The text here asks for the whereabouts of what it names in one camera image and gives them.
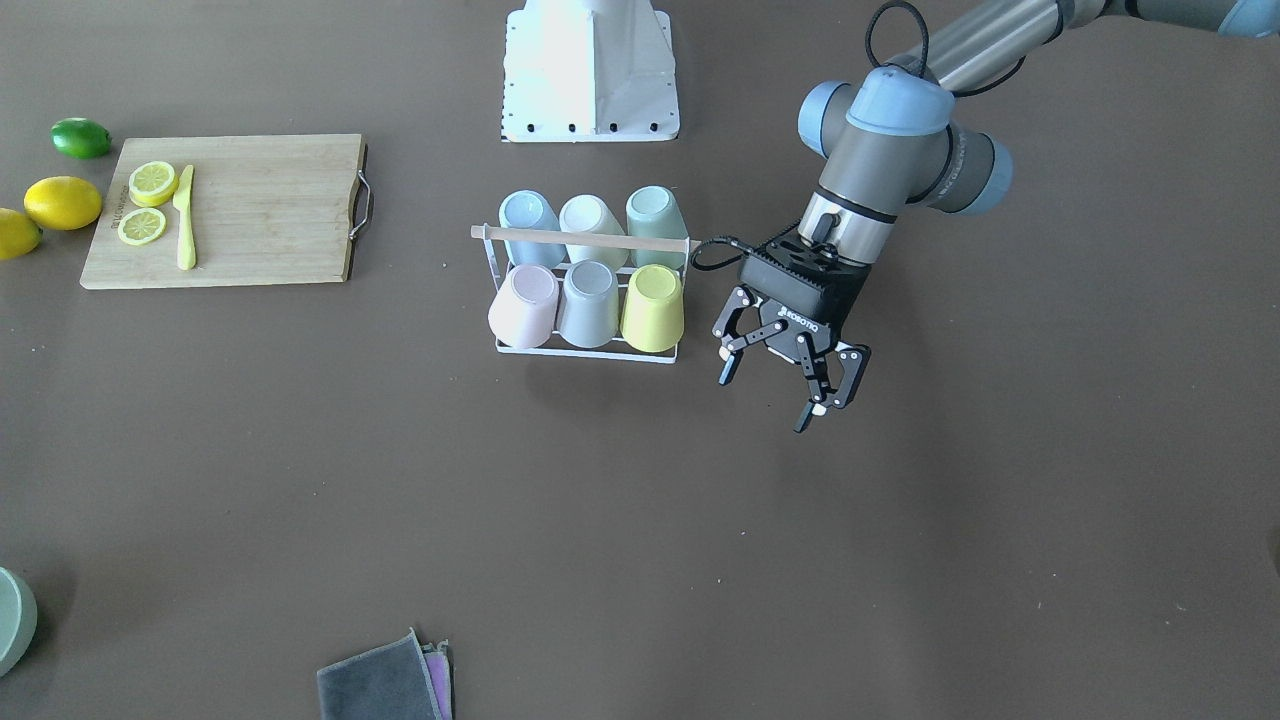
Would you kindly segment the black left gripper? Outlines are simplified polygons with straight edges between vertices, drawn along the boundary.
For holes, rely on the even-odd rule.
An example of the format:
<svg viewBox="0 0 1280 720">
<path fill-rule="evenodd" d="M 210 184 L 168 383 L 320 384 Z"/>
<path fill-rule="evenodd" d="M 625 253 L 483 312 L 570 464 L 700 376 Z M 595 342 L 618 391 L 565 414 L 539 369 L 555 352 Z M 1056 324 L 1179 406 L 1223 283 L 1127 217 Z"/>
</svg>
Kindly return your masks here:
<svg viewBox="0 0 1280 720">
<path fill-rule="evenodd" d="M 733 288 L 712 327 L 724 361 L 718 384 L 732 382 L 748 346 L 788 329 L 788 320 L 783 316 L 768 323 L 762 320 L 759 328 L 745 334 L 739 332 L 741 315 L 750 307 L 759 307 L 763 304 L 759 297 L 763 297 L 787 307 L 797 316 L 797 325 L 827 336 L 823 347 L 829 351 L 827 354 L 818 352 L 810 334 L 796 338 L 797 363 L 806 380 L 808 400 L 794 432 L 803 433 L 814 416 L 849 406 L 870 360 L 870 347 L 840 342 L 841 332 L 870 270 L 870 265 L 845 261 L 829 245 L 773 240 L 754 249 L 739 274 L 745 286 Z M 841 368 L 837 386 L 829 378 L 828 360 L 832 357 L 838 360 Z"/>
</svg>

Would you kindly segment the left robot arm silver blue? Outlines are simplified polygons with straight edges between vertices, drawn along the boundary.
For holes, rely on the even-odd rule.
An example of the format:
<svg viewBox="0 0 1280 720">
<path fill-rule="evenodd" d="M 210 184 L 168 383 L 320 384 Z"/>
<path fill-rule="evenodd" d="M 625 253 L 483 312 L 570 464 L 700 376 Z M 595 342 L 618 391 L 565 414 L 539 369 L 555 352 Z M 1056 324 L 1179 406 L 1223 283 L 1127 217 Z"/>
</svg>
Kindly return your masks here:
<svg viewBox="0 0 1280 720">
<path fill-rule="evenodd" d="M 900 3 L 920 32 L 916 47 L 881 59 L 860 85 L 815 86 L 797 114 L 803 142 L 824 169 L 800 218 L 751 245 L 719 236 L 701 243 L 735 251 L 739 283 L 713 325 L 728 384 L 755 345 L 799 366 L 806 401 L 795 424 L 841 410 L 870 359 L 841 336 L 873 264 L 905 208 L 972 217 L 997 205 L 1012 182 L 1010 151 L 954 119 L 956 101 L 989 91 L 1034 49 L 1107 15 L 1228 37 L 1277 32 L 1275 1 L 986 1 L 937 32 L 911 3 Z"/>
</svg>

